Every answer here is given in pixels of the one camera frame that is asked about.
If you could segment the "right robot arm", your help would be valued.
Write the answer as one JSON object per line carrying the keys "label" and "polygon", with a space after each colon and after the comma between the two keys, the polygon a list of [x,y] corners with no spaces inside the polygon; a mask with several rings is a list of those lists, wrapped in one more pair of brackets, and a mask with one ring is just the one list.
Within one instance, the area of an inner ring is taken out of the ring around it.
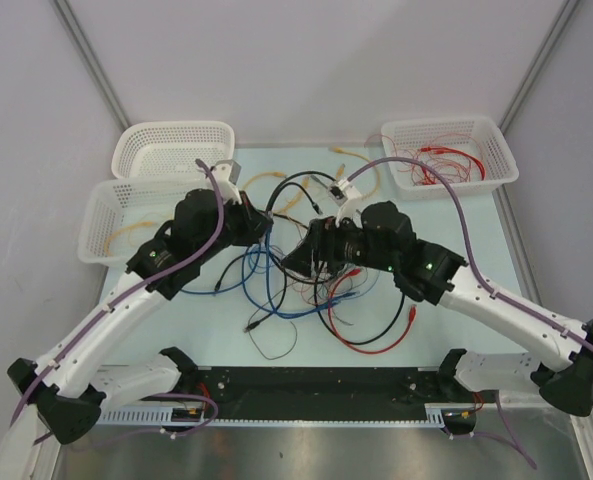
{"label": "right robot arm", "polygon": [[537,393],[579,417],[593,410],[593,319],[582,322],[548,311],[483,276],[455,252],[421,240],[410,218],[390,201],[368,206],[361,222],[333,217],[311,221],[304,239],[282,261],[312,276],[319,265],[336,272],[353,264],[392,274],[409,299],[466,315],[523,348],[522,354],[451,351],[437,376],[439,393],[460,401],[471,391]]}

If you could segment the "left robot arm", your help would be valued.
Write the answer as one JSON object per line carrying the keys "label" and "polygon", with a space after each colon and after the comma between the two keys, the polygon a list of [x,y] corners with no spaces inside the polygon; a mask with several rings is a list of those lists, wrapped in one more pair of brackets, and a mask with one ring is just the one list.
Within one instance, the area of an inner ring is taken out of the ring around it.
{"label": "left robot arm", "polygon": [[195,280],[207,261],[230,246],[258,243],[271,225],[271,216],[243,192],[223,195],[211,187],[188,192],[173,219],[137,250],[79,325],[38,359],[18,358],[8,367],[20,400],[0,444],[0,479],[28,478],[42,441],[54,437],[71,444],[107,411],[150,396],[190,397],[197,387],[194,364],[176,347],[140,366],[106,372],[100,367],[136,326]]}

